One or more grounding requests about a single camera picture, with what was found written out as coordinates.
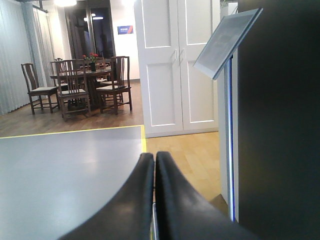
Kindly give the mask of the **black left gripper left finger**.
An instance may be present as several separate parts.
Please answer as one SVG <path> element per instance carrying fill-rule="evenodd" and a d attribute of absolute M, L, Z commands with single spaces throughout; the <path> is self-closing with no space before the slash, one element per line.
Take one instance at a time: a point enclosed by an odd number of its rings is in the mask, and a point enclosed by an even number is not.
<path fill-rule="evenodd" d="M 154 157 L 142 153 L 130 176 L 97 213 L 61 240 L 148 240 L 154 185 Z"/>

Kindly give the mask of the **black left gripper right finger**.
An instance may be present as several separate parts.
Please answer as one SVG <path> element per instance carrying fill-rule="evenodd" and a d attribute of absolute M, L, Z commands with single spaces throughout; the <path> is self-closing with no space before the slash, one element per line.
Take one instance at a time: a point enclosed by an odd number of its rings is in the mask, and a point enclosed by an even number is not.
<path fill-rule="evenodd" d="M 187 181 L 171 154 L 156 154 L 155 201 L 161 240 L 256 240 L 231 221 Z"/>

